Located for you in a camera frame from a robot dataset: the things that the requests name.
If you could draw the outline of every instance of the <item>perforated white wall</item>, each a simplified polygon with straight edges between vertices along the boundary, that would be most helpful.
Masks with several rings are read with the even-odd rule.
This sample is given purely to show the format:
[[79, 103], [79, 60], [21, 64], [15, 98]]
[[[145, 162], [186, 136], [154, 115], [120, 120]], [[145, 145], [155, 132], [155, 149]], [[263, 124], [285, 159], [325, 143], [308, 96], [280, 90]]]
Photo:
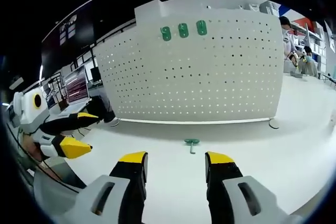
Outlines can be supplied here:
[[[197, 33], [204, 20], [207, 35]], [[187, 23], [181, 38], [178, 24]], [[164, 41], [161, 27], [172, 39]], [[136, 26], [94, 48], [116, 116], [155, 121], [226, 121], [275, 116], [283, 47], [278, 18], [207, 10]]]

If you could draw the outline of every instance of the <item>desk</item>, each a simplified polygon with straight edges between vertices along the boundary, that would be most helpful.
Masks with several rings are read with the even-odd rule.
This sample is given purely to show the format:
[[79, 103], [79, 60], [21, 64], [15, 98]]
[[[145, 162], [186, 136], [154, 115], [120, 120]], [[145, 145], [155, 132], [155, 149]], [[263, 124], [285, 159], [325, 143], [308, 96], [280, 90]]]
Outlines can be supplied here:
[[[126, 153], [147, 151], [148, 182], [143, 222], [210, 223], [206, 200], [206, 151], [232, 157], [244, 175], [270, 189], [288, 214], [310, 200], [327, 182], [336, 162], [336, 133], [329, 119], [336, 93], [315, 77], [284, 75], [276, 119], [225, 125], [166, 125], [120, 122], [98, 125], [82, 141], [91, 153], [66, 160], [86, 183], [108, 175]], [[195, 155], [185, 138], [200, 139]]]

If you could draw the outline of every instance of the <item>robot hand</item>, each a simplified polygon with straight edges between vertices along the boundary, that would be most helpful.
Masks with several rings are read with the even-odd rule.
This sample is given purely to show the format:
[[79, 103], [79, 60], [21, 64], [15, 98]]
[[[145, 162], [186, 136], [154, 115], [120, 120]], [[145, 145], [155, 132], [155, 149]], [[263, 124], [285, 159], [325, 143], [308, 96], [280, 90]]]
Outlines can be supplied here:
[[97, 116], [77, 113], [49, 120], [47, 102], [40, 88], [25, 94], [15, 93], [13, 106], [20, 117], [21, 128], [33, 138], [45, 156], [76, 158], [91, 151], [92, 146], [64, 136], [61, 132], [89, 126], [99, 121]]

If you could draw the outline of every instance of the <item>person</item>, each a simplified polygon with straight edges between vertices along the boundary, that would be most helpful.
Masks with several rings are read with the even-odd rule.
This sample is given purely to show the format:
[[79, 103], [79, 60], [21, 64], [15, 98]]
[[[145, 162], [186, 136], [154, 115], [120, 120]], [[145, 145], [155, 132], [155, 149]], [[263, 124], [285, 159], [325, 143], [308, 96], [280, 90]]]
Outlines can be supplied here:
[[313, 55], [312, 50], [309, 46], [305, 46], [304, 50], [306, 54], [300, 57], [300, 61], [298, 64], [299, 72], [302, 74], [308, 74], [317, 77], [318, 76], [317, 66], [312, 58]]
[[295, 72], [297, 67], [297, 56], [302, 56], [302, 53], [299, 52], [290, 38], [288, 32], [291, 29], [290, 21], [287, 17], [281, 16], [279, 17], [283, 43], [284, 43], [284, 63], [283, 63], [283, 72], [290, 73], [291, 71]]

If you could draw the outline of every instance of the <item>monitor screen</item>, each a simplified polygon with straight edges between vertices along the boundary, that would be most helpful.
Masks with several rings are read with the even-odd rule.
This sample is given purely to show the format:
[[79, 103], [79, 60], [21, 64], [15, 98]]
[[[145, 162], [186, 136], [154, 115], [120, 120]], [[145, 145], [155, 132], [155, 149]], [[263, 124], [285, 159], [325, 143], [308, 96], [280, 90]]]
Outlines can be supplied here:
[[88, 98], [89, 93], [86, 84], [85, 67], [79, 67], [65, 78], [68, 101], [75, 102]]
[[42, 41], [43, 77], [76, 60], [95, 43], [92, 1], [70, 13]]
[[92, 75], [93, 82], [101, 80], [100, 72], [99, 72], [99, 68], [98, 67], [91, 68], [90, 70], [91, 70], [91, 75]]

